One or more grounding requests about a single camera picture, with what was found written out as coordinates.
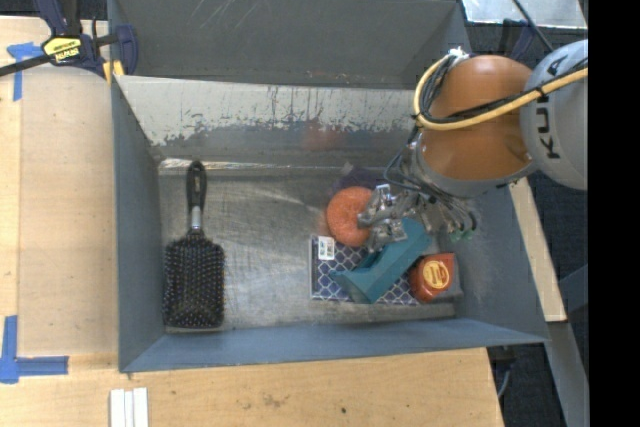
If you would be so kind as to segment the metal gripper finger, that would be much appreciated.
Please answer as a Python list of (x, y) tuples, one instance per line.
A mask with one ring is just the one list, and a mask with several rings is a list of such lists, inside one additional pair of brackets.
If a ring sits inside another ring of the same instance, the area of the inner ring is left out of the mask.
[(378, 185), (364, 209), (357, 214), (359, 228), (373, 228), (394, 216), (394, 196), (389, 184)]
[(375, 218), (371, 222), (367, 248), (369, 251), (380, 251), (388, 244), (400, 242), (407, 238), (402, 218)]

